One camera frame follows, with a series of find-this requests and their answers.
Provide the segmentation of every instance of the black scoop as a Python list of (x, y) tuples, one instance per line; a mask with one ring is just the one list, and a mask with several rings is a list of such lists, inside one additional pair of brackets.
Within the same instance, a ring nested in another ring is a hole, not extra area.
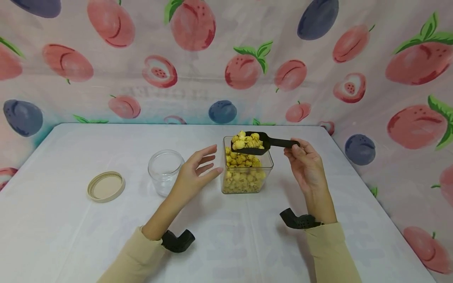
[(233, 150), (233, 142), (231, 142), (231, 151), (236, 153), (243, 153), (243, 154), (252, 154), (252, 155), (263, 155), (265, 154), (271, 146), (280, 146), (282, 148), (290, 149), (293, 147), (294, 144), (300, 146), (297, 141), (287, 140), (287, 139), (273, 139), (270, 138), (266, 133), (263, 132), (246, 132), (246, 136), (251, 136), (253, 133), (257, 133), (260, 135), (260, 140), (263, 141), (264, 149), (254, 149), (254, 148), (243, 148), (243, 149), (236, 149)]

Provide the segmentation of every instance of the white table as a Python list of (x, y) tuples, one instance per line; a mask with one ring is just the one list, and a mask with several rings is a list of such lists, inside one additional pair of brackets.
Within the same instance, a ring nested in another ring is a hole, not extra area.
[[(239, 130), (315, 146), (363, 282), (435, 282), (323, 128), (94, 124), (57, 126), (0, 193), (0, 281), (95, 282), (163, 200), (147, 172), (153, 153), (174, 149), (187, 160), (214, 143), (221, 150), (223, 136)], [(181, 212), (170, 230), (189, 229), (197, 239), (169, 254), (150, 282), (314, 282), (304, 232), (279, 216), (288, 207), (305, 214), (303, 196), (283, 150), (271, 155), (275, 166), (260, 193), (224, 195), (218, 178)], [(105, 171), (119, 172), (126, 189), (94, 203), (86, 187)]]

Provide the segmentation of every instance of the clear plastic container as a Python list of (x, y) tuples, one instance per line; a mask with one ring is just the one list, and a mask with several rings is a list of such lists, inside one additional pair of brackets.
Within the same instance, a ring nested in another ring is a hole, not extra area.
[(274, 167), (270, 152), (268, 151), (263, 155), (255, 156), (260, 160), (261, 167), (230, 168), (227, 166), (225, 148), (231, 147), (232, 138), (233, 137), (223, 138), (223, 163), (225, 170), (223, 171), (222, 192), (224, 194), (260, 192)]
[(170, 149), (156, 152), (151, 157), (148, 163), (148, 173), (156, 193), (163, 197), (169, 195), (183, 164), (183, 157)]

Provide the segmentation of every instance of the round lid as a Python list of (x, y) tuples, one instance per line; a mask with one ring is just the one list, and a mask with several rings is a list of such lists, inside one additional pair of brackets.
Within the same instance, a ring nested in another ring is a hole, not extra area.
[(108, 202), (116, 199), (126, 186), (124, 178), (117, 172), (105, 172), (97, 175), (88, 185), (87, 194), (96, 202)]

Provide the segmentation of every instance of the fabric backdrop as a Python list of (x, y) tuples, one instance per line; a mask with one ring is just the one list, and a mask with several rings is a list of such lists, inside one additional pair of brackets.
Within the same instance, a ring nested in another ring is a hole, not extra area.
[(0, 3), (0, 189), (60, 123), (323, 125), (453, 281), (451, 1)]

